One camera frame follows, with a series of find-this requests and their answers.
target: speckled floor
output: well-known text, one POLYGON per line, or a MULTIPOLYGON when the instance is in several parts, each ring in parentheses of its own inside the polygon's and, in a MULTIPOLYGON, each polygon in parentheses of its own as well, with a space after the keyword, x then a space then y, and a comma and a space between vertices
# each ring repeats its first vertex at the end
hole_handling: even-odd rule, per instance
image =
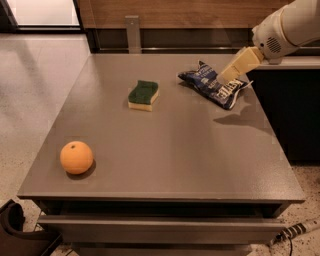
MULTIPOLYGON (((90 52, 84 35, 0 34, 0 205, 24 210, 32 230, 39 209, 17 191, 90 52)), ((290 226, 320 216, 320 166, 293 165, 307 200, 281 218, 290 226)), ((289 242, 252 245, 250 256, 289 255, 289 242)), ((54 256, 77 255, 61 245, 54 256)), ((293 256, 320 256, 320 230, 293 240, 293 256)))

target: gray table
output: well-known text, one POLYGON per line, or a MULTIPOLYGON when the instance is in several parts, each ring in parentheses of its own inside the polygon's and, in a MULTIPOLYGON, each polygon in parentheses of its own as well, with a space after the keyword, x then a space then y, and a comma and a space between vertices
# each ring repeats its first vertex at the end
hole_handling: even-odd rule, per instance
POLYGON ((304 194, 254 91, 242 91, 234 109, 226 111, 177 77, 196 69, 199 59, 219 72, 231 57, 89 57, 18 196, 36 202, 48 214, 39 222, 79 248, 97 242, 208 246, 267 241, 281 228, 274 218, 291 203, 303 202, 304 194), (159 83, 153 112, 128 108, 127 96, 137 80, 159 83), (94 167, 80 176, 67 175, 59 163, 60 150, 74 140, 86 142, 95 158, 94 167), (85 227, 86 235, 79 236, 77 230, 85 227), (171 237, 173 231, 182 233, 171 237), (221 232, 229 238, 240 233, 221 240, 221 232), (197 235, 181 238, 186 233, 197 235))

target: orange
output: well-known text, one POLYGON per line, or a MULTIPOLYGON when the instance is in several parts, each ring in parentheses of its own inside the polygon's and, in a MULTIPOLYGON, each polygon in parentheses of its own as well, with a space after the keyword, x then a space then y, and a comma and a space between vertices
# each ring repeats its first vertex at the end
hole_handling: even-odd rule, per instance
POLYGON ((90 147, 81 141, 72 141, 60 152, 60 162, 63 169, 71 174, 86 172, 93 163, 93 153, 90 147))

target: table drawer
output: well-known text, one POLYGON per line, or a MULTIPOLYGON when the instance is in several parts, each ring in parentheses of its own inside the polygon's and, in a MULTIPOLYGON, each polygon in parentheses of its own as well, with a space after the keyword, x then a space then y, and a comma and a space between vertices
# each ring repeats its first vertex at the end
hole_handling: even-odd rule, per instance
POLYGON ((63 235, 65 242, 118 244, 261 244, 284 225, 255 218, 41 216, 38 223, 63 235))
POLYGON ((146 247, 146 248, 94 248, 84 244, 73 244, 73 249, 81 256, 245 256, 252 250, 246 245, 214 245, 202 247, 146 247))

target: snack bag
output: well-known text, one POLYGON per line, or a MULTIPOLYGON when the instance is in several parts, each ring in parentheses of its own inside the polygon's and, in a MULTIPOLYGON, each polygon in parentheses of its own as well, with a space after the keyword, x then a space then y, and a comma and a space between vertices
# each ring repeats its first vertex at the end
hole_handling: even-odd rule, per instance
POLYGON ((247 87, 249 83, 234 79, 223 85, 217 81, 217 75, 209 65, 199 61, 198 70, 181 72, 178 77, 205 98, 223 109, 230 110, 236 103, 239 91, 247 87))

